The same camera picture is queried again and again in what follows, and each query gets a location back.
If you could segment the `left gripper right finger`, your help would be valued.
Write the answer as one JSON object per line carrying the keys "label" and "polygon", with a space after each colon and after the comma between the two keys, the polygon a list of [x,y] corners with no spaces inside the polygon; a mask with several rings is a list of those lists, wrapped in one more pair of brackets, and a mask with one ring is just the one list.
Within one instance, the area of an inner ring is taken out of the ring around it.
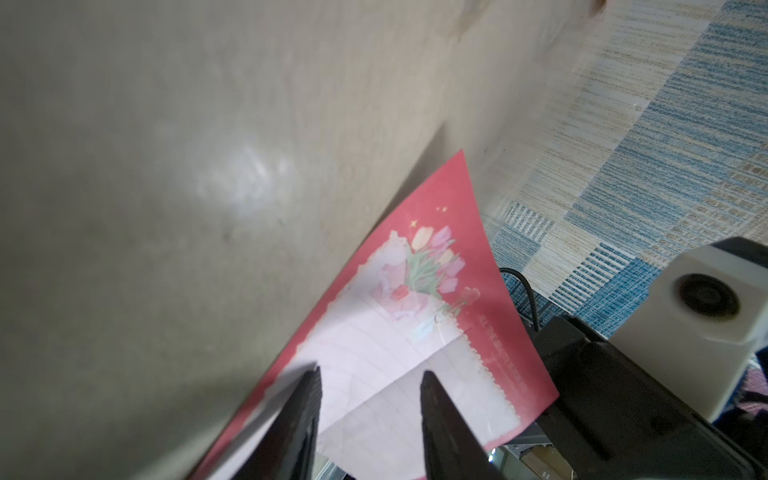
{"label": "left gripper right finger", "polygon": [[433,371],[423,374],[420,402],[427,479],[503,479]]}

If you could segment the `pink red letter card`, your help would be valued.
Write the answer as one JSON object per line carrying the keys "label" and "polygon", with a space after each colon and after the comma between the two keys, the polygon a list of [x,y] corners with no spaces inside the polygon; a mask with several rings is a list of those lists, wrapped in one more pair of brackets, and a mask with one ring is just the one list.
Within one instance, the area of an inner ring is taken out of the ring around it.
{"label": "pink red letter card", "polygon": [[463,154],[368,236],[194,477],[231,478],[313,368],[322,375],[316,450],[356,479],[424,477],[425,371],[488,450],[556,400],[491,252]]}

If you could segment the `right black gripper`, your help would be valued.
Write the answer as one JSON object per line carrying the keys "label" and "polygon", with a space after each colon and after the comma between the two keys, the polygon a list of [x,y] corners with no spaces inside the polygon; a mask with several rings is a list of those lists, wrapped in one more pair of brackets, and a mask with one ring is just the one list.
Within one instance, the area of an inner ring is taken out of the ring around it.
{"label": "right black gripper", "polygon": [[767,467],[583,321],[534,346],[559,393],[537,423],[580,479],[764,479]]}

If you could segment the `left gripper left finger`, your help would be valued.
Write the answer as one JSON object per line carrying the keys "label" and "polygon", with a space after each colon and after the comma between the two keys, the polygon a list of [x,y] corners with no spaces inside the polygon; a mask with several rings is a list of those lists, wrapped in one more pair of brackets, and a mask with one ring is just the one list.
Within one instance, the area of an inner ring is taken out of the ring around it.
{"label": "left gripper left finger", "polygon": [[316,367],[302,375],[279,415],[233,479],[311,479],[321,401],[321,369]]}

